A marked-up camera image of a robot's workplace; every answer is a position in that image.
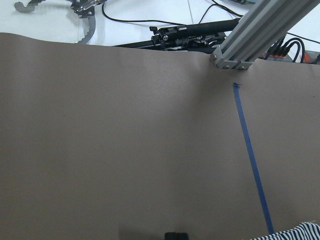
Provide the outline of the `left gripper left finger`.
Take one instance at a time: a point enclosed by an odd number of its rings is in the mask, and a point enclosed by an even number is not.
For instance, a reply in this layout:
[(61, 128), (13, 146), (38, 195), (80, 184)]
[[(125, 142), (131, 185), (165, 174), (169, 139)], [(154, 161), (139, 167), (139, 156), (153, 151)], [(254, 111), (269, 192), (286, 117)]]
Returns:
[(164, 234), (164, 240), (177, 240), (176, 232), (166, 232)]

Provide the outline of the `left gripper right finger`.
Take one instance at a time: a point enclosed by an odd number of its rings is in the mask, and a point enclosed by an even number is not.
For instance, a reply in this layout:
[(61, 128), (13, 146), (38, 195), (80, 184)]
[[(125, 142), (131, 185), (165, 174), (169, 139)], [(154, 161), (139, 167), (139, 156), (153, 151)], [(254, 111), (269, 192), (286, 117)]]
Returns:
[(189, 240), (189, 235), (186, 232), (178, 232), (176, 234), (177, 240)]

